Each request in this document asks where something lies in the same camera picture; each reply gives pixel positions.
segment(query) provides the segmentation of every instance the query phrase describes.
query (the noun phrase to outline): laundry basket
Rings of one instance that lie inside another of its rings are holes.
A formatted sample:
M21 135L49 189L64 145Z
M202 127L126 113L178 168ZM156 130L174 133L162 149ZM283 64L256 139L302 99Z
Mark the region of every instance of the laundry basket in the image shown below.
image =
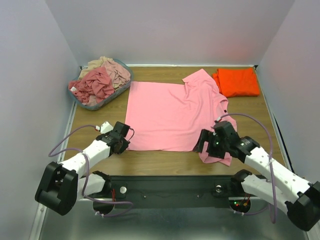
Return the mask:
M122 65L126 70L129 71L131 77L130 77L130 81L128 81L125 85L123 85L122 87L120 87L117 91L115 91L114 93L112 93L110 96L108 96L106 99L104 99L103 101L99 102L98 104L94 105L94 106L86 106L83 105L82 102L80 102L77 97L68 89L68 93L71 96L71 98L76 102L76 104L78 104L80 107L84 108L84 109L88 109L90 111L96 111L98 109L100 109L101 107L103 107L104 105L106 105L107 103L111 102L113 99L115 99L116 97L118 97L120 94L122 94L126 89L128 89L131 85L132 80L134 79L134 73L132 72L132 70L125 65L122 61L118 60L118 59L113 59L116 63Z

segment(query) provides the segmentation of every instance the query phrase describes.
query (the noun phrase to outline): white wall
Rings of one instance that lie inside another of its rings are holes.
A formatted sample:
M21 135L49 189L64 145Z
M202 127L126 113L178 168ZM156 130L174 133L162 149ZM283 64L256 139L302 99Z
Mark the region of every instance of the white wall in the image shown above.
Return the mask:
M258 64L294 0L46 0L81 65Z
M293 169L319 181L320 1L296 0L257 68Z
M34 196L71 109L78 64L44 0L0 7L0 239L28 239Z

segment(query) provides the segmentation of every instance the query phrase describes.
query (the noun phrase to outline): beige cloth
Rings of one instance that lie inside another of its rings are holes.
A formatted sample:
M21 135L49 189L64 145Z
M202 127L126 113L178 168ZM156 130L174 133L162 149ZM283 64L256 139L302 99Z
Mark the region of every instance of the beige cloth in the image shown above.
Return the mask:
M101 56L97 60L92 60L88 62L88 67L86 69L82 69L82 71L80 72L79 80L83 79L84 76L91 70L101 67L101 65L106 61L113 61L113 59L105 56Z
M101 67L105 67L106 73L112 80L112 86L115 91L125 85L131 79L130 72L121 64L115 62L113 59L107 59Z

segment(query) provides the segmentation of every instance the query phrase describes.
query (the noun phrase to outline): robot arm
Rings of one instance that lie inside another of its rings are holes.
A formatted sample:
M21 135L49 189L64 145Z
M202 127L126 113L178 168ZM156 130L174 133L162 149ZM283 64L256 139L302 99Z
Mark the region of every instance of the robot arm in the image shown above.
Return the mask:
M202 152L208 142L211 157L223 158L226 153L238 158L271 179L269 155L252 138L240 138L228 121L214 125L214 132L203 129L194 152ZM272 158L277 206L300 229L309 231L320 220L320 182L315 184L297 176ZM247 170L236 173L232 179L248 194L255 195L270 204L274 203L272 185Z
M76 201L83 198L85 179L82 176L86 173L87 166L84 155L88 158L89 166L93 167L112 154L123 153L130 143L125 139L129 129L128 125L120 122L117 122L114 128L105 122L99 128L101 135L97 136L83 152L60 164L49 163L36 191L35 200L60 215L67 214ZM108 177L100 172L90 174L84 194L87 196L101 192L109 182Z

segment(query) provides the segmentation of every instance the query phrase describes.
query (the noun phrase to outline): wooden tabletop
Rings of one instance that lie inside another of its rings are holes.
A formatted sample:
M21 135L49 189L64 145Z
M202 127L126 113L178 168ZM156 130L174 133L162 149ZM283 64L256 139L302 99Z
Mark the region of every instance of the wooden tabletop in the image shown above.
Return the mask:
M183 84L182 79L203 68L210 75L217 71L216 67L133 67L134 80L140 82ZM118 96L97 111L88 111L77 106L72 129L86 124L101 125L108 121L114 125L117 121L124 123L126 118L129 90ZM272 135L273 157L284 165L275 132L270 120L265 100L258 97L231 97L228 99L229 113L249 114L261 121ZM250 136L266 151L269 142L264 130L254 121L242 116L233 116L237 122L240 136ZM72 135L68 147L85 149L98 135L91 127L83 128ZM69 151L65 160L76 153ZM91 171L102 171L109 175L233 175L241 169L247 169L255 174L258 172L233 159L231 166L222 163L203 163L195 152L172 151L125 151L121 155L112 155L108 159L91 168Z

